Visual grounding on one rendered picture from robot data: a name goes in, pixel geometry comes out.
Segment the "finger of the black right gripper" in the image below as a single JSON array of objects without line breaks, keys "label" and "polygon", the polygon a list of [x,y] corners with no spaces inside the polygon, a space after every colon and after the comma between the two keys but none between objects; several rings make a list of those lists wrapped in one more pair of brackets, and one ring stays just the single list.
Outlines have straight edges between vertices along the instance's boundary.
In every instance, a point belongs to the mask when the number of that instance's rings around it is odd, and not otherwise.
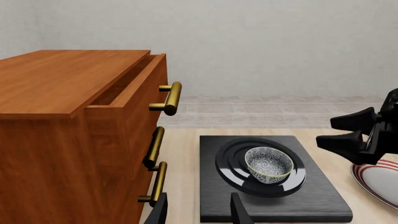
[{"label": "finger of the black right gripper", "polygon": [[337,136],[317,136],[316,142],[320,149],[333,152],[353,164],[377,164],[377,156],[371,152],[368,143],[363,141],[360,131]]},{"label": "finger of the black right gripper", "polygon": [[373,107],[366,108],[356,113],[343,115],[330,119],[331,128],[344,131],[361,131],[369,135],[376,124],[377,116]]}]

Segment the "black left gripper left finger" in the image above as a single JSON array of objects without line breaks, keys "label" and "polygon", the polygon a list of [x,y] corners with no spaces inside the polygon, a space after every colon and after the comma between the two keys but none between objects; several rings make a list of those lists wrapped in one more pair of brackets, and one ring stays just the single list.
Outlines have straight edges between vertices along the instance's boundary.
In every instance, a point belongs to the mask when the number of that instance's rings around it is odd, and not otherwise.
[{"label": "black left gripper left finger", "polygon": [[165,224],[167,219],[167,194],[161,193],[144,224]]}]

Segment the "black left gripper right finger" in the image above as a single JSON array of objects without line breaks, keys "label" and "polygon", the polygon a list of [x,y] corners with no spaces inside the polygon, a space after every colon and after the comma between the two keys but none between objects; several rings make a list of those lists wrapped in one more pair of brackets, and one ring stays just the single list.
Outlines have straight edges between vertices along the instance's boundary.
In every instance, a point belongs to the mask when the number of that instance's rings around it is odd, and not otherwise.
[{"label": "black left gripper right finger", "polygon": [[233,224],[254,224],[236,192],[231,193],[230,210]]}]

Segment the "white plate with red rings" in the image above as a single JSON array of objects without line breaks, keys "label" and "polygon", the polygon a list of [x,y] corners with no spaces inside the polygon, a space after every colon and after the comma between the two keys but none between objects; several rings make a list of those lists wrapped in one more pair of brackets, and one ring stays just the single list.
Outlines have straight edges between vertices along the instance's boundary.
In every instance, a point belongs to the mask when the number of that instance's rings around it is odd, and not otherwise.
[{"label": "white plate with red rings", "polygon": [[375,165],[351,164],[350,171],[365,191],[398,210],[398,155],[386,154]]}]

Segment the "flat black stove plate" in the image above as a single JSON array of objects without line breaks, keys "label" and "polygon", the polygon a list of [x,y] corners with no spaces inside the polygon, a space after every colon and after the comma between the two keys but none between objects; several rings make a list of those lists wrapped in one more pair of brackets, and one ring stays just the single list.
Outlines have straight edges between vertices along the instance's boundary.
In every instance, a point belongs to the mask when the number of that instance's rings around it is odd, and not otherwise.
[{"label": "flat black stove plate", "polygon": [[[244,156],[255,147],[286,153],[294,170],[283,181],[263,184]],[[200,221],[232,221],[231,195],[238,194],[257,223],[348,223],[350,207],[294,136],[200,136]]]}]

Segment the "patterned black white bowl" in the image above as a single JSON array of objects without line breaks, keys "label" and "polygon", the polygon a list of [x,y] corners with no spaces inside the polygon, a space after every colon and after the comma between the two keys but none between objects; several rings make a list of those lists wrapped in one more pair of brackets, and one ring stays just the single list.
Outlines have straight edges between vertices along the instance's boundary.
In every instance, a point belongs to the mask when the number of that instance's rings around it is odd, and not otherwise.
[{"label": "patterned black white bowl", "polygon": [[282,182],[294,169],[294,162],[286,153],[271,147],[248,150],[244,161],[249,173],[263,184]]}]

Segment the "wooden cabinet drawer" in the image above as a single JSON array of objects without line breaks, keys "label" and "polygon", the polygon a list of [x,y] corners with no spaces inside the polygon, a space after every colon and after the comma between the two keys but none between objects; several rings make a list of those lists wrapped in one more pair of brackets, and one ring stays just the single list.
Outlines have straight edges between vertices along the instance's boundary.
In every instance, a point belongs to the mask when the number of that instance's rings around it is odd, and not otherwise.
[{"label": "wooden cabinet drawer", "polygon": [[167,84],[166,55],[147,55],[85,108],[103,179],[135,178],[160,116],[149,105],[165,102]]}]

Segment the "wooden cabinet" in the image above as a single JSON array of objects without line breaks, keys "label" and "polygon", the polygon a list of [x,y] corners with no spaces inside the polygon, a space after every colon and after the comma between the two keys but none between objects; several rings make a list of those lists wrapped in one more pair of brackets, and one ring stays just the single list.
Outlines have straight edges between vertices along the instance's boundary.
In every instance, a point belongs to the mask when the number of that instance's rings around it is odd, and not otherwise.
[{"label": "wooden cabinet", "polygon": [[0,60],[0,224],[138,224],[153,172],[103,179],[85,108],[149,50]]}]

